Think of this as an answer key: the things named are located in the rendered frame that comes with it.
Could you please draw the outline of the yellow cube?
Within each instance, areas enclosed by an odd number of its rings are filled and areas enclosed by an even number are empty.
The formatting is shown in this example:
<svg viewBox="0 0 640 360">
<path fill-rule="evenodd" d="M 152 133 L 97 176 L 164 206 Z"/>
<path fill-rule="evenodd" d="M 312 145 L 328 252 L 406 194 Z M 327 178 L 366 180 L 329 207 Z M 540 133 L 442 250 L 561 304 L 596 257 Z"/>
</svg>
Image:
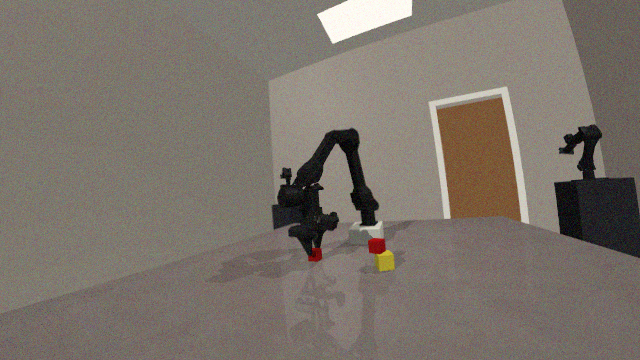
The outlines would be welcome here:
<svg viewBox="0 0 640 360">
<path fill-rule="evenodd" d="M 389 250 L 384 251 L 381 254 L 375 253 L 375 266 L 381 271 L 395 270 L 394 267 L 394 254 Z"/>
</svg>

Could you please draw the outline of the red cube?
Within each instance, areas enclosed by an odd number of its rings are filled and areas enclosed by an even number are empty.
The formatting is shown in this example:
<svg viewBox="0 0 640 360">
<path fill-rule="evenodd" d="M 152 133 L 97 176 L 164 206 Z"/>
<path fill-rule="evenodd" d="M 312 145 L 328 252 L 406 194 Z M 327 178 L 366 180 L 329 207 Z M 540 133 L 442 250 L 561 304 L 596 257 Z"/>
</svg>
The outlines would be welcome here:
<svg viewBox="0 0 640 360">
<path fill-rule="evenodd" d="M 308 256 L 308 261 L 319 261 L 322 259 L 321 248 L 312 248 L 312 256 Z"/>
<path fill-rule="evenodd" d="M 368 247 L 370 253 L 381 254 L 385 250 L 385 239 L 373 238 L 368 240 Z"/>
</svg>

